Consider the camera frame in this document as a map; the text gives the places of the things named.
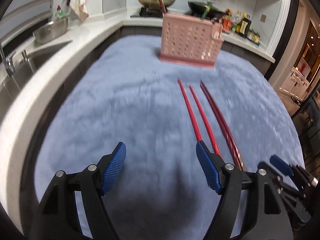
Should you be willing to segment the green chopstick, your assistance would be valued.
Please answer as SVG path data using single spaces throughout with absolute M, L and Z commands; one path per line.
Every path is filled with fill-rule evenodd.
M 208 15 L 208 13 L 210 12 L 211 8 L 212 8 L 212 3 L 211 3 L 211 2 L 208 2 L 208 3 L 204 6 L 204 12 L 203 12 L 203 14 L 202 14 L 202 16 L 201 16 L 201 20 L 204 20 L 204 19 L 207 17 L 207 15 Z
M 207 17 L 209 12 L 210 12 L 210 6 L 207 5 L 207 6 L 205 6 L 204 12 L 203 12 L 203 14 L 201 16 L 201 20 L 204 20 Z

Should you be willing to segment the small gold spoon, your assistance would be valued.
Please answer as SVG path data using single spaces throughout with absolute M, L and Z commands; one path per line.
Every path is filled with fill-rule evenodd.
M 229 11 L 220 12 L 218 14 L 215 14 L 215 16 L 212 18 L 212 22 L 219 23 L 221 18 L 223 18 L 223 16 L 225 16 L 225 15 L 229 15 Z

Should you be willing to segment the bright red chopstick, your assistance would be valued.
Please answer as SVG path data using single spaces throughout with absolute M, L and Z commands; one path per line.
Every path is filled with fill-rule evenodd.
M 178 84 L 179 84 L 179 87 L 181 89 L 181 93 L 183 95 L 183 98 L 184 98 L 184 101 L 185 101 L 185 105 L 187 107 L 187 110 L 188 110 L 188 113 L 189 113 L 189 117 L 190 117 L 190 120 L 191 120 L 191 124 L 193 126 L 193 129 L 194 129 L 194 133 L 195 133 L 195 137 L 196 137 L 196 140 L 197 141 L 201 141 L 202 140 L 202 137 L 201 137 L 201 133 L 200 133 L 200 130 L 199 130 L 199 127 L 197 125 L 197 121 L 195 119 L 195 115 L 193 113 L 193 109 L 190 105 L 190 102 L 189 102 L 189 99 L 188 99 L 188 96 L 185 92 L 185 89 L 183 87 L 183 84 L 182 84 L 182 81 L 180 79 L 177 80 Z
M 197 105 L 197 107 L 199 109 L 200 115 L 201 115 L 202 120 L 204 122 L 204 125 L 206 127 L 206 130 L 207 130 L 207 133 L 208 133 L 208 137 L 210 139 L 210 142 L 211 142 L 211 145 L 213 147 L 214 153 L 219 155 L 219 156 L 221 156 L 218 144 L 217 144 L 216 139 L 214 137 L 214 133 L 213 133 L 212 128 L 211 128 L 211 126 L 210 126 L 210 124 L 208 122 L 208 119 L 207 119 L 206 114 L 205 114 L 205 112 L 204 112 L 204 110 L 202 108 L 202 105 L 201 105 L 201 103 L 200 103 L 200 101 L 199 101 L 199 99 L 198 99 L 193 87 L 189 86 L 189 89 L 190 89 L 190 91 L 191 91 L 191 93 L 193 95 L 193 98 L 194 98 L 194 100 L 196 102 L 196 105 Z

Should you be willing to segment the blue fleece table mat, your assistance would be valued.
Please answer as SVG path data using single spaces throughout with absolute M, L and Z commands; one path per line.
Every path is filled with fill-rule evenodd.
M 202 239 L 220 197 L 207 184 L 177 82 L 192 86 L 221 155 L 232 156 L 200 88 L 223 114 L 248 171 L 277 155 L 304 165 L 296 128 L 282 101 L 250 62 L 221 51 L 213 68 L 159 59 L 161 38 L 135 35 L 110 45 L 50 124 L 35 166 L 42 198 L 56 171 L 82 171 L 123 142 L 127 155 L 104 203 L 121 239 Z

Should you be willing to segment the green spice jar rack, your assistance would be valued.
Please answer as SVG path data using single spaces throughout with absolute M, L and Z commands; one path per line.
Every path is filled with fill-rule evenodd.
M 254 44 L 256 44 L 257 46 L 260 45 L 260 40 L 261 40 L 260 34 L 254 31 L 253 29 L 249 29 L 247 33 L 247 39 L 253 42 Z

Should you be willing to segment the steel sink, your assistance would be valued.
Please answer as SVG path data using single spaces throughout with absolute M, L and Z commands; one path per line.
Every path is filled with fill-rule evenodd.
M 27 54 L 27 60 L 21 60 L 13 77 L 5 77 L 1 81 L 1 115 L 5 114 L 17 98 L 20 91 L 32 76 L 58 51 L 71 41 L 51 45 Z

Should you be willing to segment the pink perforated utensil holder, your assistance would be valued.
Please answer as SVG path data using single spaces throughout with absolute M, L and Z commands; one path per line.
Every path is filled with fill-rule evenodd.
M 198 17 L 166 13 L 163 15 L 162 61 L 213 67 L 222 47 L 222 24 Z

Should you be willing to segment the dark soy sauce bottle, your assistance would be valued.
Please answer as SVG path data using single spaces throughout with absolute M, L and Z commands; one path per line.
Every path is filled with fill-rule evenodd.
M 251 17 L 247 13 L 244 13 L 241 21 L 237 24 L 236 33 L 241 37 L 246 38 L 251 23 Z

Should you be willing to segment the steel faucet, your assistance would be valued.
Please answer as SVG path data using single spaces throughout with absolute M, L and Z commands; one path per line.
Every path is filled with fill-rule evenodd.
M 1 60 L 7 76 L 13 78 L 28 61 L 28 54 L 27 51 L 23 49 L 18 51 L 14 50 L 6 56 L 1 45 Z

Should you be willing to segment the steel colander bowl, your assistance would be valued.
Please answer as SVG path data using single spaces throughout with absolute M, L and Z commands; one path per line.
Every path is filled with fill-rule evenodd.
M 48 22 L 33 32 L 35 40 L 39 44 L 50 42 L 61 35 L 65 34 L 68 29 L 68 17 L 62 17 L 57 20 Z

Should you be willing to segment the clear oil bottle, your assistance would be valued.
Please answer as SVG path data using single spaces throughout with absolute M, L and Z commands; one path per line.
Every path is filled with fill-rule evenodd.
M 233 26 L 237 26 L 242 20 L 242 12 L 241 11 L 237 11 L 234 15 L 233 15 Z

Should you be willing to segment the black gas stove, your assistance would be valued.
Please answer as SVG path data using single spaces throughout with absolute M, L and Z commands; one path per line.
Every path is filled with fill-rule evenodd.
M 167 8 L 164 8 L 163 12 L 161 8 L 148 8 L 141 7 L 135 14 L 130 15 L 130 18 L 172 18 L 179 20 L 190 20 L 193 18 L 200 18 L 202 15 L 200 13 L 195 13 L 192 10 L 186 14 L 175 14 L 167 12 Z

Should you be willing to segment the green dish soap bottle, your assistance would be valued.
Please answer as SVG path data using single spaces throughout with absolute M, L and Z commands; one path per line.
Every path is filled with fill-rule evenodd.
M 55 19 L 58 20 L 58 19 L 61 19 L 65 16 L 63 10 L 61 9 L 61 6 L 58 5 L 57 8 L 56 8 L 56 13 L 55 13 Z

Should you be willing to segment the black wok with lid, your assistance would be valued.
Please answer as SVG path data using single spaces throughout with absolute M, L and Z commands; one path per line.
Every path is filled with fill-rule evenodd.
M 188 1 L 188 7 L 191 10 L 191 16 L 201 17 L 204 12 L 205 5 L 206 3 L 203 3 L 203 2 Z M 212 8 L 206 18 L 212 19 L 215 16 L 215 14 L 218 14 L 220 12 L 223 12 L 223 11 L 221 11 L 220 9 L 217 9 L 212 5 Z

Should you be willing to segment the beige pan with glass lid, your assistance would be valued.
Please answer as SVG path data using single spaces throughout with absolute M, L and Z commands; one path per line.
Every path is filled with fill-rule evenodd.
M 176 0 L 162 0 L 165 7 L 169 7 L 175 3 Z M 144 7 L 160 8 L 159 0 L 138 0 L 138 2 Z

